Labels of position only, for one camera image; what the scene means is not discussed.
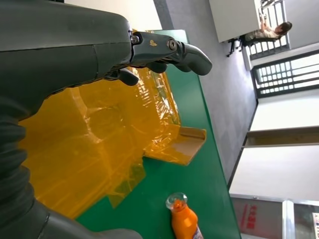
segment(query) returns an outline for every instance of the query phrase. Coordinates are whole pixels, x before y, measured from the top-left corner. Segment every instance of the bottle cap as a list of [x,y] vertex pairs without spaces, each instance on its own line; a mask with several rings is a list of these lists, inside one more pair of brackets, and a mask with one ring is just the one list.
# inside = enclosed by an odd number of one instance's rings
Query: bottle cap
[[184,209],[187,202],[187,197],[184,193],[173,193],[167,198],[166,207],[174,212],[179,212]]

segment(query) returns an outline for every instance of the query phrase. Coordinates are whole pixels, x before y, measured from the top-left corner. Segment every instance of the screw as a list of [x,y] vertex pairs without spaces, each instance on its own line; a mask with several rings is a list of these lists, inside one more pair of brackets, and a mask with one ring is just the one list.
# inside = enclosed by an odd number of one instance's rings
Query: screw
[[140,42],[140,38],[138,36],[131,36],[131,42],[132,44],[138,44]]
[[177,49],[177,44],[175,40],[170,39],[167,42],[167,46],[172,51],[175,51]]

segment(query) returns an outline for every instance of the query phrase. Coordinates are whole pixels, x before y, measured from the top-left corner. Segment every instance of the gray floor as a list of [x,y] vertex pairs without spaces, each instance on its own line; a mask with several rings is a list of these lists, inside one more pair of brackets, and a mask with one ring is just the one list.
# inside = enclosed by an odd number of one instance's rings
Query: gray floor
[[250,73],[245,69],[241,53],[225,56],[230,45],[218,43],[209,0],[166,0],[166,4],[174,29],[186,30],[191,44],[213,63],[212,70],[200,77],[200,82],[228,182],[256,106]]

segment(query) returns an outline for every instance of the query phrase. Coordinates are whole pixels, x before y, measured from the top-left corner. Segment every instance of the robotic arm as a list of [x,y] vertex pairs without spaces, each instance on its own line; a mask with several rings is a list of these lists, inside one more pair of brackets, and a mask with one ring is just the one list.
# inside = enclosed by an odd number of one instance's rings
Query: robotic arm
[[44,0],[0,2],[0,238],[141,239],[129,230],[92,233],[34,198],[20,120],[67,87],[138,79],[125,67],[162,73],[167,64],[206,75],[209,59],[170,36],[132,32],[122,16]]

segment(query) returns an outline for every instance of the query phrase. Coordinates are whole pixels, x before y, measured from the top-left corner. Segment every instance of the bottle label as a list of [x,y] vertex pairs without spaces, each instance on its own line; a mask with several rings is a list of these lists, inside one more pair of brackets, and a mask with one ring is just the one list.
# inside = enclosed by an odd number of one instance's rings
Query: bottle label
[[195,234],[193,236],[193,239],[204,239],[200,232],[200,230],[197,227],[197,230],[196,230]]

